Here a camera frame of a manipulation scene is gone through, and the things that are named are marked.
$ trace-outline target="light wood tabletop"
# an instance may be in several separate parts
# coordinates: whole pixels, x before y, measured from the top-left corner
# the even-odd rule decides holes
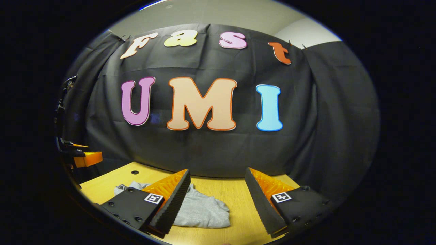
[[[92,202],[103,204],[115,196],[115,186],[124,184],[129,186],[132,181],[138,183],[154,183],[172,172],[159,170],[132,162],[112,172],[84,182],[82,193]],[[294,188],[300,186],[287,175],[273,176]],[[245,179],[205,178],[191,175],[191,183],[195,189],[207,195],[214,196],[227,204],[230,209],[230,226],[226,228],[197,228],[173,225],[169,234],[159,240],[173,245],[263,245],[277,238],[271,238],[257,214]]]

